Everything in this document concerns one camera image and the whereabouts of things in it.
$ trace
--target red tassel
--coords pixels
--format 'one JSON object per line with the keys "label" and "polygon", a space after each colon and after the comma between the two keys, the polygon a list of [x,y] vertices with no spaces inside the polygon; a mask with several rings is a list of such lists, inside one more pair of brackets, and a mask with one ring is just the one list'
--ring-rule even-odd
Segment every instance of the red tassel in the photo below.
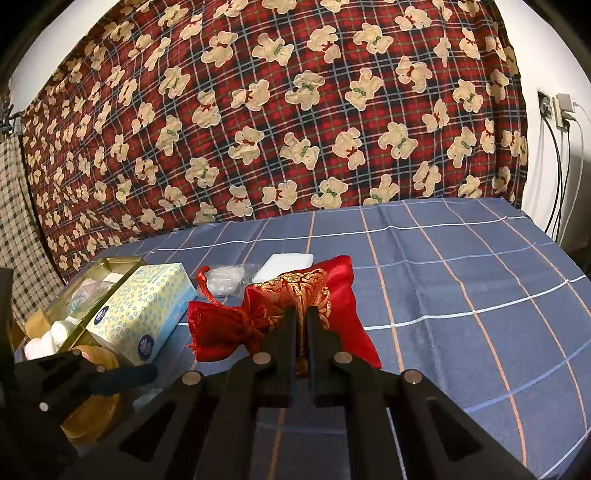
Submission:
{"label": "red tassel", "polygon": [[199,285],[199,290],[201,290],[201,293],[203,294],[203,296],[205,298],[207,298],[211,303],[213,303],[216,307],[228,308],[225,305],[219,303],[216,300],[216,297],[214,297],[212,295],[212,293],[209,291],[209,289],[207,288],[207,277],[205,276],[205,274],[207,272],[209,272],[210,270],[211,270],[211,268],[209,268],[208,266],[205,266],[205,267],[201,267],[199,269],[199,271],[197,272],[197,276],[195,277],[195,280],[197,281],[197,285]]}

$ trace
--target logo on tissue box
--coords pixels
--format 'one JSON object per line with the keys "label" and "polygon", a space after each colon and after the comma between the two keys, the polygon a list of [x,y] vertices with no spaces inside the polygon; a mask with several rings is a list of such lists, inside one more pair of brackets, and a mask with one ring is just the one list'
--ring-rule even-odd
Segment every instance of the logo on tissue box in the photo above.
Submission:
{"label": "logo on tissue box", "polygon": [[152,349],[154,348],[154,339],[151,335],[144,335],[141,339],[139,339],[138,343],[138,356],[145,362],[150,355],[152,355]]}
{"label": "logo on tissue box", "polygon": [[95,316],[95,325],[98,325],[100,321],[105,317],[107,310],[109,310],[109,306],[106,305],[99,310],[99,313]]}

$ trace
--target electrical cord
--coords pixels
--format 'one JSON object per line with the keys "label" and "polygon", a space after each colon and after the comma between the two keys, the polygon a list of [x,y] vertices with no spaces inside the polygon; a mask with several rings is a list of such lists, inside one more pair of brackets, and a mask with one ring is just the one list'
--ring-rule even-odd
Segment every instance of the electrical cord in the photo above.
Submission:
{"label": "electrical cord", "polygon": [[560,236],[560,241],[558,242],[558,244],[562,244],[562,240],[564,239],[564,234],[566,233],[566,227],[569,224],[570,221],[570,217],[573,214],[573,210],[574,210],[574,204],[577,201],[577,197],[579,196],[579,189],[581,187],[581,179],[583,178],[583,166],[584,166],[584,136],[583,136],[583,127],[581,127],[581,124],[579,123],[579,121],[573,117],[572,115],[569,115],[568,113],[563,113],[563,117],[567,118],[568,120],[571,120],[573,122],[576,122],[576,124],[579,126],[579,130],[581,133],[581,164],[579,166],[579,179],[577,180],[577,189],[574,192],[574,198],[573,198],[573,203],[570,206],[570,210],[569,210],[569,214],[566,216],[566,221],[564,223],[564,227],[562,230],[562,235]]}
{"label": "electrical cord", "polygon": [[562,189],[560,192],[560,208],[558,210],[558,222],[556,222],[554,224],[554,228],[552,229],[552,237],[554,238],[554,231],[556,231],[556,238],[554,239],[556,242],[558,242],[558,238],[560,237],[560,222],[562,220],[562,210],[563,210],[563,205],[564,205],[564,198],[566,197],[566,188],[569,185],[569,174],[570,174],[570,157],[571,157],[571,151],[570,151],[570,123],[568,122],[567,119],[563,118],[563,122],[566,126],[566,137],[567,137],[567,143],[569,146],[569,156],[568,156],[568,160],[567,160],[567,165],[566,165],[566,175],[564,176],[564,182],[562,184]]}
{"label": "electrical cord", "polygon": [[556,206],[558,205],[558,193],[560,190],[560,186],[562,185],[562,167],[560,164],[560,151],[558,150],[558,142],[556,141],[556,136],[552,131],[552,127],[548,122],[546,117],[542,117],[544,123],[548,126],[548,130],[550,130],[550,135],[552,135],[552,141],[554,142],[554,148],[556,149],[556,162],[558,164],[558,185],[556,186],[556,195],[554,197],[554,205],[552,207],[552,213],[550,214],[550,218],[548,219],[548,225],[544,229],[544,233],[548,233],[548,229],[550,228],[550,224],[552,223],[552,218],[554,218],[554,212],[556,211]]}

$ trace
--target screw head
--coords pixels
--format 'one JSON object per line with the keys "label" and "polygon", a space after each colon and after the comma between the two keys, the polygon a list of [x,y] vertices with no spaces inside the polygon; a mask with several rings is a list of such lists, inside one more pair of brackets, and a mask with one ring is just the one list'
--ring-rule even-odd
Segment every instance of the screw head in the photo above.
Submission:
{"label": "screw head", "polygon": [[197,385],[201,381],[201,374],[195,370],[190,370],[183,374],[183,383],[188,385]]}
{"label": "screw head", "polygon": [[257,365],[266,365],[271,361],[271,355],[267,352],[258,352],[252,356],[252,361]]}
{"label": "screw head", "polygon": [[349,352],[338,352],[335,354],[335,362],[338,364],[349,364],[353,361],[353,355]]}
{"label": "screw head", "polygon": [[408,383],[417,384],[423,380],[423,374],[418,370],[406,370],[403,375],[403,379],[405,379]]}

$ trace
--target power outlet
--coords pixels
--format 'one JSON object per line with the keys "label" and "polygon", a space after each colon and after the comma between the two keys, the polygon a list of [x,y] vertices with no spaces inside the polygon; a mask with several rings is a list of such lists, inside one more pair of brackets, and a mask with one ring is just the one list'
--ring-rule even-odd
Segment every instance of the power outlet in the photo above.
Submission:
{"label": "power outlet", "polygon": [[545,118],[552,118],[552,97],[541,90],[538,90],[538,102],[540,105],[540,113]]}
{"label": "power outlet", "polygon": [[562,110],[560,109],[560,101],[558,98],[552,98],[554,103],[554,120],[556,121],[556,128],[560,131],[566,132],[566,126],[562,120]]}

